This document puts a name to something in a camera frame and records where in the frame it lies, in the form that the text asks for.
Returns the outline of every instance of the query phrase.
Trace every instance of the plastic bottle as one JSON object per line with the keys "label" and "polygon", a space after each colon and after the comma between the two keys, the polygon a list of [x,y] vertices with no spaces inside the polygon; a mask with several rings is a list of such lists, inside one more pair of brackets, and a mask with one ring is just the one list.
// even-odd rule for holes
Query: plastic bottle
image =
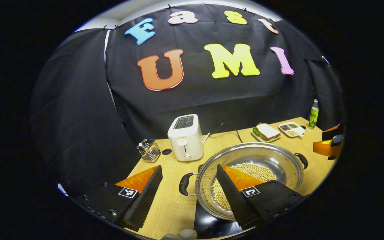
{"label": "plastic bottle", "polygon": [[311,118],[309,119],[309,128],[314,129],[317,124],[318,112],[320,108],[318,107],[318,100],[314,100],[314,105],[311,108]]}

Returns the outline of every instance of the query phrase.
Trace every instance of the toaster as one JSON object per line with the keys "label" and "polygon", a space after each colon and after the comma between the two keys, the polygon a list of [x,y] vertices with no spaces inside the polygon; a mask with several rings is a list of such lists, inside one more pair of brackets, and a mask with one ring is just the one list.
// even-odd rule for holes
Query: toaster
{"label": "toaster", "polygon": [[196,114],[174,119],[168,130],[168,139],[179,161],[195,161],[204,154],[201,127]]}

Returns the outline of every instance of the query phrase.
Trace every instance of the white tray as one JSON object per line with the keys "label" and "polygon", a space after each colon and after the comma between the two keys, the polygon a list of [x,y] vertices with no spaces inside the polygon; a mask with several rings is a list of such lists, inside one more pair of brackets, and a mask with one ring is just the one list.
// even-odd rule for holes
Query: white tray
{"label": "white tray", "polygon": [[[293,129],[293,128],[291,128],[291,127],[289,126],[289,124],[294,124],[294,125],[296,125],[296,126],[298,126],[298,127]],[[297,133],[297,135],[294,135],[294,136],[293,136],[293,135],[288,134],[287,131],[285,131],[284,129],[281,128],[281,126],[283,126],[283,125],[287,125],[287,126],[288,126],[289,129],[288,129],[287,131],[295,131],[295,132]],[[299,136],[299,134],[304,134],[304,133],[305,133],[305,130],[304,130],[302,127],[300,127],[299,124],[297,124],[297,123],[295,123],[295,122],[288,122],[288,123],[282,123],[282,124],[279,124],[278,128],[279,128],[282,132],[284,132],[285,135],[287,135],[287,136],[290,137],[290,138],[295,138],[295,137]]]}
{"label": "white tray", "polygon": [[265,141],[261,137],[259,137],[256,134],[254,134],[253,129],[251,129],[251,135],[253,135],[257,140],[259,140],[260,142],[263,142],[263,143],[270,143],[270,142],[273,142],[273,141],[278,140],[279,138],[281,138],[281,134],[280,134],[279,137],[277,137],[277,138],[273,138],[273,139],[271,139],[269,141]]}

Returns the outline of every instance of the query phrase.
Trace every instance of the blue letter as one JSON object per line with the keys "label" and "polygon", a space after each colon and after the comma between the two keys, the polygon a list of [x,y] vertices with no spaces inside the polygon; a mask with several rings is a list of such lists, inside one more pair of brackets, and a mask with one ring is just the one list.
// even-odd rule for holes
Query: blue letter
{"label": "blue letter", "polygon": [[140,23],[132,26],[124,34],[130,34],[131,36],[136,38],[137,39],[137,45],[140,45],[144,41],[148,40],[151,36],[153,36],[155,34],[154,31],[146,32],[146,30],[154,29],[154,26],[152,24],[150,24],[151,21],[153,21],[152,18],[146,18],[145,20],[141,21]]}

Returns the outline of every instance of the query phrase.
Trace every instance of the table surface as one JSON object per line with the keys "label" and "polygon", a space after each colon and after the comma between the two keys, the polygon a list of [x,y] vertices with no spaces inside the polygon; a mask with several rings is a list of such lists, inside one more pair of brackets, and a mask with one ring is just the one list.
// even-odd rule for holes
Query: table surface
{"label": "table surface", "polygon": [[[279,124],[286,122],[295,122],[299,125],[306,126],[303,137],[289,138],[281,130]],[[278,123],[269,124],[271,127],[281,132],[281,138],[272,142],[272,144],[281,146],[288,151],[303,154],[308,160],[308,168],[303,175],[303,182],[297,192],[301,195],[312,193],[319,184],[328,176],[335,160],[328,160],[327,156],[313,152],[313,143],[322,140],[322,130],[315,127],[308,128],[308,121],[302,117],[285,120]],[[244,143],[257,142],[256,138],[251,135],[251,129],[238,130],[239,135]],[[168,139],[156,140],[160,150],[172,149]],[[150,167],[161,165],[163,169],[163,179],[160,183],[158,191],[155,195],[152,206],[146,217],[143,228],[137,233],[146,237],[160,239],[165,234],[177,234],[183,229],[193,229],[195,220],[195,207],[197,199],[195,196],[185,196],[179,192],[180,179],[186,173],[197,173],[198,166],[204,164],[207,159],[222,149],[241,143],[236,131],[216,133],[207,138],[204,143],[204,155],[201,159],[191,162],[180,162],[175,158],[174,153],[169,155],[160,155],[156,162],[148,163],[142,159],[137,163],[136,167],[131,171],[130,176],[144,171]],[[195,178],[190,178],[188,193],[195,194]]]}

